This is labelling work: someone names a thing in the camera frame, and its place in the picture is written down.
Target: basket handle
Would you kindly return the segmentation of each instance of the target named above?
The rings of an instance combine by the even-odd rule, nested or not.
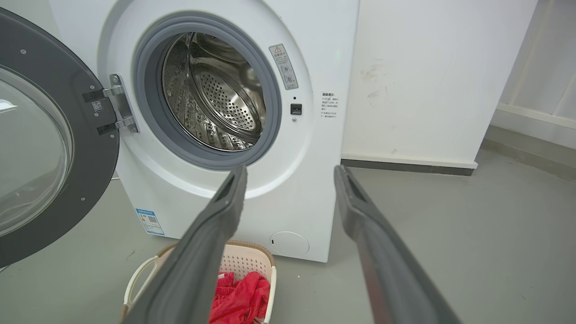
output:
[[[132,298],[132,290],[134,289],[134,284],[136,283],[136,280],[138,280],[138,278],[140,278],[140,275],[142,274],[144,269],[146,267],[148,267],[151,263],[154,263],[154,268],[152,268],[152,271],[148,275],[148,278],[146,278],[146,281],[144,281],[144,283],[140,287],[140,290],[138,290],[138,292],[136,293],[136,296],[134,296],[134,298]],[[130,278],[130,281],[128,282],[128,287],[126,287],[126,292],[124,293],[124,304],[125,305],[127,305],[128,307],[132,307],[132,305],[134,305],[134,303],[138,300],[140,293],[144,290],[144,288],[148,285],[148,282],[150,281],[150,279],[152,279],[152,277],[154,276],[156,269],[158,269],[158,256],[157,255],[144,261],[144,263],[141,264],[136,269],[136,271],[132,275],[132,278]]]

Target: blue and white sticker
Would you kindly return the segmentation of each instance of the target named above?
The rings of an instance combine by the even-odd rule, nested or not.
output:
[[[146,232],[150,234],[164,235],[164,231],[160,227],[160,223],[158,222],[158,218],[154,212],[138,208],[136,208],[136,212],[138,213],[138,217],[142,221],[142,225],[144,225]]]

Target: warning label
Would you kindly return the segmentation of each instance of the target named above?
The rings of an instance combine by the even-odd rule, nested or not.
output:
[[[294,74],[294,70],[292,69],[292,63],[290,63],[290,58],[288,57],[288,53],[284,49],[284,45],[274,45],[270,46],[270,53],[274,57],[274,61],[278,66],[278,70],[280,70],[280,74],[282,75],[282,81],[284,82],[284,88],[286,90],[296,89],[298,88],[298,81],[296,81],[296,74]]]
[[[142,221],[142,225],[144,225],[146,232],[150,234],[164,235],[164,231],[160,227],[160,223],[158,223],[158,218],[156,218],[154,212],[144,209],[136,209],[136,212]]]
[[[336,119],[338,118],[338,98],[333,92],[322,93],[322,106],[320,107],[320,118]]]

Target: gray sticker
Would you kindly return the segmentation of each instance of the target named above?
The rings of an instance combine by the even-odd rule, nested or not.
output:
[[[280,75],[282,75],[282,81],[284,81],[286,90],[296,89],[298,87],[298,81],[296,81],[296,74],[294,74],[292,63],[290,63],[290,58],[284,49],[284,45],[278,44],[270,46],[269,49],[278,66],[278,70],[280,70]]]

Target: laundry basket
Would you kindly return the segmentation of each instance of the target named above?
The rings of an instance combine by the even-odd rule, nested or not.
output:
[[[130,307],[138,301],[140,294],[148,286],[148,283],[154,277],[158,268],[164,264],[175,246],[176,244],[173,244],[162,249],[162,251],[157,255],[144,261],[144,263],[136,269],[132,278],[130,278],[128,287],[126,287],[126,292],[124,294],[124,307],[120,316],[121,321],[123,321],[124,317],[128,314]],[[153,267],[150,274],[138,292],[134,294],[133,290],[136,281],[149,266]],[[222,260],[220,261],[219,271],[234,272],[234,280],[240,280],[249,272],[256,271],[268,280],[270,283],[270,297],[268,298],[266,316],[264,318],[255,319],[254,323],[269,324],[270,315],[272,314],[272,305],[274,304],[274,294],[276,292],[276,264],[272,254],[266,250],[265,247],[258,244],[242,241],[228,241],[224,246],[224,253],[222,254]]]

